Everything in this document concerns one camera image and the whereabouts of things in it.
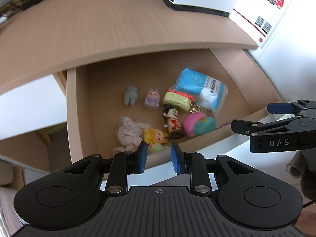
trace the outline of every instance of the open drawer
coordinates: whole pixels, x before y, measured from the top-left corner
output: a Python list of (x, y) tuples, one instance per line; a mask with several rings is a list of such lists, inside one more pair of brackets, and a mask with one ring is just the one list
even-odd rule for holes
[[(144, 107), (150, 88), (158, 89), (161, 101), (180, 72), (190, 68), (214, 77), (228, 87), (225, 104), (215, 119), (217, 125), (233, 119), (258, 121), (268, 112), (263, 109), (280, 97), (260, 67), (243, 50), (178, 50), (134, 55), (101, 61), (71, 69), (67, 74), (67, 124), (72, 162), (90, 154), (113, 156), (121, 146), (115, 136), (122, 116), (146, 122), (165, 132), (162, 105), (153, 111)], [(136, 86), (138, 103), (125, 107), (127, 86)], [(208, 116), (211, 111), (203, 109)], [(230, 126), (193, 139), (177, 140), (184, 151), (200, 150), (232, 134)], [(146, 167), (170, 161), (164, 149), (147, 158)]]

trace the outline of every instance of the blue package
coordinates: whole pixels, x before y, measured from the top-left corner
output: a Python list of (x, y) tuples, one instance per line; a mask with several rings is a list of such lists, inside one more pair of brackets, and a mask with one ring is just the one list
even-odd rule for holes
[(171, 89), (192, 95), (196, 104), (211, 110), (215, 117), (218, 116), (228, 94), (225, 84), (191, 69), (184, 69)]

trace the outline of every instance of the white curtain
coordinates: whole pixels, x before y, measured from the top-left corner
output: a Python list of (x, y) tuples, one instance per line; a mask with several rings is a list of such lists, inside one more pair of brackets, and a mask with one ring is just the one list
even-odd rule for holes
[(10, 237), (21, 227), (13, 207), (16, 190), (0, 186), (0, 237)]

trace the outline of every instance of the red stripe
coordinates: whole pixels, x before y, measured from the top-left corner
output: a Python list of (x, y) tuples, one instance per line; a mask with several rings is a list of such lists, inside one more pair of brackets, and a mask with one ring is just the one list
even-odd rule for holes
[[(236, 11), (235, 9), (233, 9), (235, 12), (237, 12), (241, 17), (243, 17), (245, 20), (247, 20), (243, 15), (241, 15), (238, 11)], [(258, 29), (254, 24), (252, 24), (249, 20), (247, 20), (251, 25), (253, 25), (264, 37), (265, 34), (261, 32), (260, 29)]]

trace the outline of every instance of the yellow toy figurine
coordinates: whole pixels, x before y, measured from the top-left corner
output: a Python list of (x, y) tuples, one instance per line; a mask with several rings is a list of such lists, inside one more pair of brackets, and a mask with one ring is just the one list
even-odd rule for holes
[(168, 134), (163, 133), (159, 129), (145, 128), (144, 130), (144, 141), (147, 144), (167, 143), (168, 140), (165, 139), (166, 136), (168, 136)]

